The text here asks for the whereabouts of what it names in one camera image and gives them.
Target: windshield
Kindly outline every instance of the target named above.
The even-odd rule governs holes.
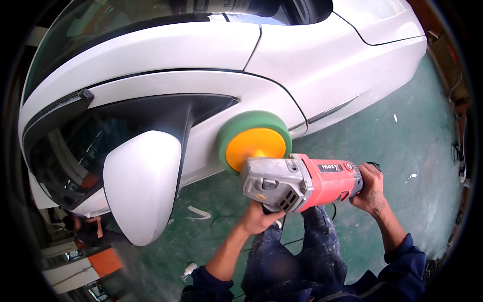
[[[23,101],[69,59],[120,35],[184,22],[308,24],[311,7],[313,5],[301,0],[73,0],[39,46],[25,84]]]

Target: navy sleeve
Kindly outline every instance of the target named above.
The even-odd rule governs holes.
[[[180,300],[182,302],[225,302],[231,301],[234,297],[230,291],[233,281],[218,280],[206,270],[204,265],[195,269],[191,277],[193,277],[193,285],[183,289]]]
[[[407,300],[417,300],[424,292],[423,272],[426,265],[426,254],[414,246],[411,234],[394,251],[386,253],[387,265],[379,273],[379,281],[384,287]]]

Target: white side mirror cover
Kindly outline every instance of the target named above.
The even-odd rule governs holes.
[[[147,245],[164,231],[177,189],[182,147],[171,134],[147,131],[111,151],[104,162],[104,191],[126,237]]]

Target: car body panel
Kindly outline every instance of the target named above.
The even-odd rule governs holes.
[[[405,0],[333,0],[334,12],[351,24],[370,45],[424,36]]]
[[[245,71],[287,89],[309,120],[310,134],[380,100],[408,82],[426,52],[426,37],[371,46],[336,14],[317,24],[262,25]],[[338,115],[310,119],[360,95]]]
[[[34,89],[20,109],[19,137],[49,104],[107,80],[177,68],[242,70],[259,36],[257,24],[197,22],[138,30],[98,44],[64,63]]]

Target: hand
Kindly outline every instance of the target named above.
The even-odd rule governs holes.
[[[284,211],[272,214],[264,214],[262,204],[255,200],[250,200],[245,214],[238,221],[238,225],[247,232],[248,235],[258,234],[266,230],[275,220],[285,216]]]
[[[364,189],[350,199],[353,206],[368,212],[372,216],[378,216],[381,211],[388,207],[383,195],[383,174],[371,164],[359,165]]]

